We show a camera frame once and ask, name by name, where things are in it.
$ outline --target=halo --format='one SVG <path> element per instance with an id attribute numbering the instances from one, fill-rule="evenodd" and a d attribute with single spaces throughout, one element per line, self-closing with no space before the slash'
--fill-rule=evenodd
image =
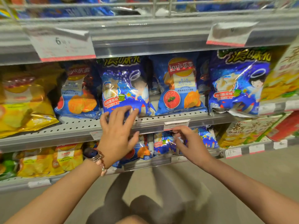
<path id="1" fill-rule="evenodd" d="M 134 80 L 138 79 L 138 78 L 140 77 L 140 75 L 141 75 L 141 73 L 140 73 L 140 71 L 137 69 L 137 70 L 135 70 L 135 71 L 132 71 L 132 73 L 131 73 L 130 76 L 129 76 L 129 79 L 130 79 L 131 81 L 134 81 Z"/>
<path id="2" fill-rule="evenodd" d="M 266 73 L 266 69 L 265 68 L 261 68 L 261 69 L 256 70 L 255 72 L 253 72 L 250 75 L 250 78 L 255 79 L 257 77 L 260 77 L 260 76 L 264 75 L 265 73 Z"/>

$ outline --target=price tag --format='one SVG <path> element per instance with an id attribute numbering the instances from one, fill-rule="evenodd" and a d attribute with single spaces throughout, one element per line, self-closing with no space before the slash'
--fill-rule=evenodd
<path id="1" fill-rule="evenodd" d="M 294 111 L 299 109 L 299 100 L 286 101 L 285 111 Z"/>
<path id="2" fill-rule="evenodd" d="M 261 144 L 261 145 L 250 145 L 249 146 L 249 153 L 250 154 L 254 154 L 254 153 L 258 153 L 258 152 L 264 152 L 265 151 L 265 145 Z"/>
<path id="3" fill-rule="evenodd" d="M 116 173 L 121 173 L 124 171 L 125 171 L 125 169 L 123 166 L 121 168 L 109 167 L 106 174 L 116 174 Z"/>
<path id="4" fill-rule="evenodd" d="M 42 62 L 96 58 L 88 31 L 51 27 L 25 27 L 24 31 Z"/>
<path id="5" fill-rule="evenodd" d="M 92 136 L 92 138 L 95 140 L 95 141 L 98 141 L 101 139 L 101 136 L 102 136 L 102 132 L 90 132 L 90 135 Z"/>
<path id="6" fill-rule="evenodd" d="M 273 114 L 275 110 L 275 103 L 264 104 L 259 106 L 259 116 Z"/>
<path id="7" fill-rule="evenodd" d="M 241 148 L 230 148 L 225 151 L 225 157 L 227 159 L 242 156 L 242 149 Z"/>
<path id="8" fill-rule="evenodd" d="M 189 126 L 189 119 L 185 119 L 185 120 L 178 120 L 178 121 L 172 121 L 172 122 L 165 122 L 164 123 L 164 131 L 169 131 L 174 127 L 178 127 L 178 126 Z"/>
<path id="9" fill-rule="evenodd" d="M 51 185 L 50 179 L 43 179 L 43 180 L 39 180 L 39 181 L 28 182 L 28 187 L 31 189 L 46 186 L 46 185 Z"/>
<path id="10" fill-rule="evenodd" d="M 225 22 L 212 26 L 207 44 L 244 47 L 258 22 Z"/>
<path id="11" fill-rule="evenodd" d="M 286 148 L 288 146 L 288 140 L 283 139 L 280 142 L 274 142 L 273 148 L 274 149 L 281 149 L 281 148 Z"/>
<path id="12" fill-rule="evenodd" d="M 185 156 L 172 156 L 171 157 L 171 162 L 172 163 L 179 163 L 179 162 L 184 162 L 187 161 L 188 159 Z"/>

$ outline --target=white price card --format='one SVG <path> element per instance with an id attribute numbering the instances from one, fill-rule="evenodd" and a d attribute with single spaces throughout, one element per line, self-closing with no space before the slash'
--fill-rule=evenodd
<path id="1" fill-rule="evenodd" d="M 187 161 L 188 159 L 185 156 L 172 156 L 171 157 L 171 162 L 172 163 L 179 163 L 179 162 L 184 162 Z"/>
<path id="2" fill-rule="evenodd" d="M 273 148 L 274 149 L 281 149 L 281 148 L 286 148 L 288 146 L 288 140 L 283 139 L 280 142 L 274 142 Z"/>
<path id="3" fill-rule="evenodd" d="M 164 123 L 164 131 L 169 131 L 174 127 L 178 127 L 178 126 L 189 126 L 189 119 L 185 119 L 185 120 L 177 120 L 177 121 L 171 121 L 171 122 L 165 122 Z"/>
<path id="4" fill-rule="evenodd" d="M 225 157 L 227 159 L 234 158 L 242 155 L 242 149 L 241 148 L 230 148 L 225 151 Z"/>
<path id="5" fill-rule="evenodd" d="M 125 170 L 124 170 L 123 166 L 121 168 L 109 167 L 106 174 L 116 174 L 116 173 L 121 173 L 124 171 Z"/>
<path id="6" fill-rule="evenodd" d="M 223 22 L 212 26 L 207 38 L 209 45 L 244 47 L 258 22 Z"/>
<path id="7" fill-rule="evenodd" d="M 52 27 L 24 27 L 42 62 L 94 59 L 88 31 Z"/>
<path id="8" fill-rule="evenodd" d="M 286 101 L 285 111 L 294 111 L 299 109 L 299 100 Z"/>
<path id="9" fill-rule="evenodd" d="M 102 136 L 102 132 L 90 132 L 90 135 L 92 136 L 92 138 L 95 140 L 95 141 L 98 141 L 101 139 L 101 136 Z"/>
<path id="10" fill-rule="evenodd" d="M 275 103 L 264 104 L 259 106 L 259 116 L 273 114 L 275 110 Z"/>
<path id="11" fill-rule="evenodd" d="M 254 154 L 254 153 L 258 153 L 258 152 L 264 152 L 265 151 L 265 145 L 261 144 L 261 145 L 250 145 L 249 146 L 249 153 L 250 154 Z"/>
<path id="12" fill-rule="evenodd" d="M 51 185 L 50 179 L 28 182 L 28 187 L 31 189 L 46 186 L 46 185 Z"/>

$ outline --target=right hand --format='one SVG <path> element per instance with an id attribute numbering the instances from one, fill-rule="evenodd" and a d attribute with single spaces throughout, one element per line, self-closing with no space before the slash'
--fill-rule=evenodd
<path id="1" fill-rule="evenodd" d="M 198 133 L 193 132 L 186 126 L 174 127 L 171 130 L 175 133 L 174 142 L 176 143 L 176 147 L 192 163 L 201 169 L 206 170 L 207 166 L 215 160 L 207 150 Z M 187 146 L 185 146 L 178 137 L 187 140 Z"/>

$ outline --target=supermarket shelf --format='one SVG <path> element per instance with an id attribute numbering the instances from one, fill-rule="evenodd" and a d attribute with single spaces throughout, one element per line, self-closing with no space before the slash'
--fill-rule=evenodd
<path id="1" fill-rule="evenodd" d="M 285 142 L 286 142 L 286 144 L 284 144 L 283 147 L 299 145 L 299 138 L 291 135 L 285 139 L 284 143 Z M 264 145 L 261 147 L 262 149 L 264 149 L 264 151 L 276 150 L 278 148 L 275 148 L 274 143 L 279 143 L 279 142 L 274 142 L 274 141 L 268 139 L 267 137 L 264 137 L 260 142 L 254 142 L 254 143 L 247 144 L 247 145 L 238 145 L 238 146 L 230 147 L 229 149 L 223 149 L 220 151 L 220 154 L 221 154 L 221 156 L 223 156 L 224 158 L 227 158 L 227 159 L 238 157 L 241 155 L 252 154 L 252 153 L 250 153 L 249 146 L 253 146 L 253 145 Z M 242 153 L 239 154 L 239 151 L 237 151 L 236 156 L 233 156 L 233 155 L 230 156 L 230 150 L 232 151 L 232 150 L 236 150 L 236 149 L 237 150 L 241 149 Z"/>
<path id="2" fill-rule="evenodd" d="M 263 110 L 263 115 L 299 110 L 299 96 L 262 101 L 260 109 Z"/>
<path id="3" fill-rule="evenodd" d="M 214 156 L 219 155 L 218 150 L 211 150 L 211 154 Z M 168 156 L 157 156 L 152 158 L 151 160 L 142 160 L 139 159 L 137 161 L 129 162 L 123 166 L 123 168 L 114 168 L 110 167 L 107 171 L 107 174 L 121 173 L 127 171 L 134 171 L 144 168 L 156 167 L 166 164 L 179 163 L 187 161 L 187 158 L 184 156 L 178 155 L 168 155 Z M 65 176 L 67 173 L 52 176 L 52 177 L 36 177 L 36 178 L 23 178 L 23 177 L 15 177 L 6 180 L 0 181 L 0 193 L 6 193 L 9 191 L 17 191 L 29 188 L 36 188 L 45 185 L 52 185 Z"/>
<path id="4" fill-rule="evenodd" d="M 144 16 L 50 18 L 0 25 L 0 65 L 39 63 L 40 59 L 22 27 L 50 26 L 88 30 L 97 58 L 223 49 L 207 45 L 213 24 L 259 22 L 246 47 L 290 44 L 299 34 L 297 9 L 177 13 L 170 18 Z"/>
<path id="5" fill-rule="evenodd" d="M 190 120 L 190 127 L 234 121 L 234 117 L 229 113 L 215 114 L 212 117 L 205 111 L 193 111 L 175 115 L 138 118 L 132 130 L 140 131 L 140 134 L 159 132 L 163 131 L 165 122 L 186 119 Z M 100 134 L 102 132 L 99 120 L 68 117 L 61 117 L 59 120 L 60 123 L 43 128 L 38 132 L 20 133 L 19 135 L 0 139 L 0 151 L 5 153 L 41 148 L 45 145 L 57 146 L 88 142 L 93 141 L 91 132 L 99 132 Z"/>

